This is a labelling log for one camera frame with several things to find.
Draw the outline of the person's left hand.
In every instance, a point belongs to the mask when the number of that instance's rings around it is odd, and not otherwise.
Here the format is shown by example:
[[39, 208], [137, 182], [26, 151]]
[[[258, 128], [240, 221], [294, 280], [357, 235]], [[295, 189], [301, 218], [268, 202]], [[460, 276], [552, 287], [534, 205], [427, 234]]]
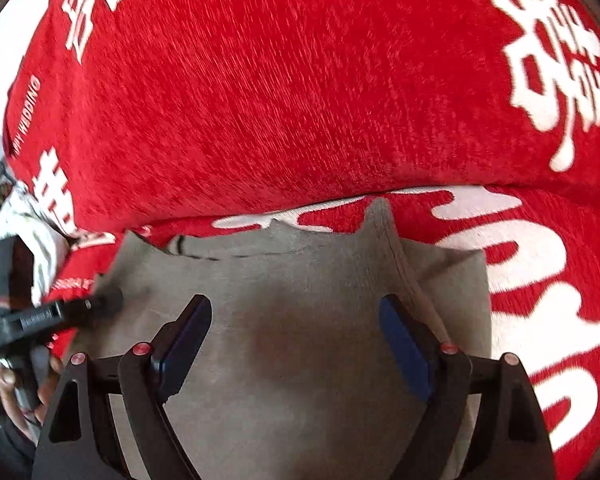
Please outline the person's left hand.
[[16, 397], [16, 390], [20, 383], [18, 375], [0, 362], [0, 398], [5, 413], [16, 428], [34, 444], [38, 444], [38, 436], [32, 431], [34, 428], [32, 420], [35, 419], [38, 426], [44, 424], [46, 413], [63, 371], [64, 363], [56, 356], [50, 356], [46, 382], [38, 388], [36, 394], [40, 404], [33, 411], [27, 411]]

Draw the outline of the dark jacket sleeve forearm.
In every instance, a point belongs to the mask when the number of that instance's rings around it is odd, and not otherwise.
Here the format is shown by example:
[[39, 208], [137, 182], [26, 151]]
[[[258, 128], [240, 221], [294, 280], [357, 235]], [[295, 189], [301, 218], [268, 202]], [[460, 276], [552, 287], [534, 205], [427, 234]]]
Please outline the dark jacket sleeve forearm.
[[7, 417], [0, 400], [0, 461], [15, 479], [30, 479], [35, 445]]

